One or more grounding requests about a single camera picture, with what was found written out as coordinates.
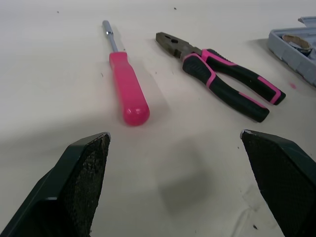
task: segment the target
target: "dark green object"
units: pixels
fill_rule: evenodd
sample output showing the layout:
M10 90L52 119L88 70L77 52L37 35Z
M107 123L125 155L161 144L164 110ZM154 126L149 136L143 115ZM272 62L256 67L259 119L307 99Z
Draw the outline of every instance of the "dark green object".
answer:
M240 136L285 237L316 237L316 163L290 140L250 130Z

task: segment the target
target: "tool case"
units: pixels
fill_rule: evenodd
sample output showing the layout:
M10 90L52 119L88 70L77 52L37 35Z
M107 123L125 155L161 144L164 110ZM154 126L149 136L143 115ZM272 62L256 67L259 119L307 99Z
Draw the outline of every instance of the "tool case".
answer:
M298 19L305 24L302 28L272 30L268 48L292 70L300 74L309 84L316 86L316 16ZM311 44L312 51L305 56L282 39L283 35L294 35Z

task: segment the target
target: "white table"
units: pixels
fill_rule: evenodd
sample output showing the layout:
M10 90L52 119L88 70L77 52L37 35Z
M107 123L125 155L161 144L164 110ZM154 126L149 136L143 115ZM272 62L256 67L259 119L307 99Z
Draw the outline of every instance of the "white table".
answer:
M93 237L282 236L239 133L276 134L316 156L315 89L266 47L270 30L303 27L297 18L314 15L316 1L195 2L0 2L0 230L70 143L109 131ZM151 117L143 126L127 127L120 118L105 19L148 100ZM217 50L267 78L286 99L271 106L221 75L270 109L254 123L186 75L155 42L160 31Z

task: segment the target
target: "pliers handle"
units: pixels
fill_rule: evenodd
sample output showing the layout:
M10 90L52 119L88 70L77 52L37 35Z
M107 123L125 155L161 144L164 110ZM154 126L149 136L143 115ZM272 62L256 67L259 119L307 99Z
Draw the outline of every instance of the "pliers handle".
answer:
M272 104L277 105L285 98L282 91L263 77L228 61L212 49L203 49L201 56L197 53L186 55L182 69L203 82L229 106L257 122L262 122L270 111L249 96L231 88L216 75L214 70L238 79Z

